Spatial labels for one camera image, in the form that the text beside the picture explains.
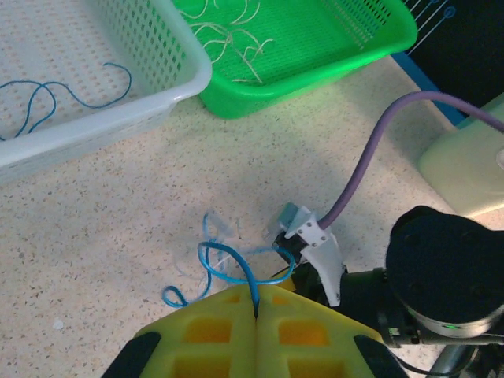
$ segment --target black wire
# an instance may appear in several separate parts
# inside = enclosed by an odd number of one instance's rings
[[[465,359],[465,361],[463,361],[460,364],[460,366],[453,369],[451,372],[428,372],[427,370],[422,370],[416,368],[415,366],[410,365],[409,363],[407,363],[406,361],[402,360],[397,356],[395,356],[395,359],[398,361],[399,364],[401,364],[401,366],[404,369],[409,370],[411,372],[415,372],[417,374],[424,374],[426,376],[457,376],[460,373],[464,372],[469,367],[469,365],[473,363],[474,358],[476,357],[477,350],[478,350],[477,346],[473,347],[471,353],[467,353],[468,357]]]

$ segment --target green plastic basket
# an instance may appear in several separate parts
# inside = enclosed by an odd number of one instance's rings
[[[209,43],[206,52],[213,63],[209,86],[200,94],[208,109],[223,118],[239,118],[257,112],[304,91],[332,83],[349,72],[382,57],[406,50],[417,38],[417,26],[401,0],[177,0],[193,32],[195,24],[215,23],[232,33],[233,44]],[[230,24],[244,10],[245,24]],[[251,38],[263,47],[252,62],[261,82],[235,48],[253,46]],[[197,34],[205,46],[222,41],[212,28]],[[248,57],[255,52],[248,50]]]

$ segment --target speckled countertop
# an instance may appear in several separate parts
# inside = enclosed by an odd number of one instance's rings
[[[196,98],[166,126],[0,187],[0,371],[9,377],[101,376],[143,325],[172,311],[166,284],[195,295],[202,215],[261,231],[285,202],[324,212],[387,105],[415,85],[390,59],[241,120]],[[384,263],[388,233],[415,205],[450,211],[414,167],[448,127],[432,104],[390,126],[354,199],[334,224],[351,271]],[[477,219],[499,228],[504,214]],[[254,261],[263,276],[281,262]],[[397,351],[427,368],[439,348]]]

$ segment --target white bracket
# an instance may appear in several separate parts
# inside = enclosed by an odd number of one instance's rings
[[[285,233],[285,239],[299,235],[308,244],[301,254],[317,270],[330,306],[339,306],[341,276],[345,271],[336,237],[321,229],[315,213],[305,206],[298,209]]]

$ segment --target white plastic basket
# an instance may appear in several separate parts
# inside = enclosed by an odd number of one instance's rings
[[[36,86],[0,90],[0,184],[157,127],[175,104],[208,84],[209,58],[170,0],[0,1],[1,83],[30,79],[69,85],[100,105],[87,109],[62,87],[51,87],[57,112],[15,139]],[[28,125],[52,109],[48,92],[35,97]]]

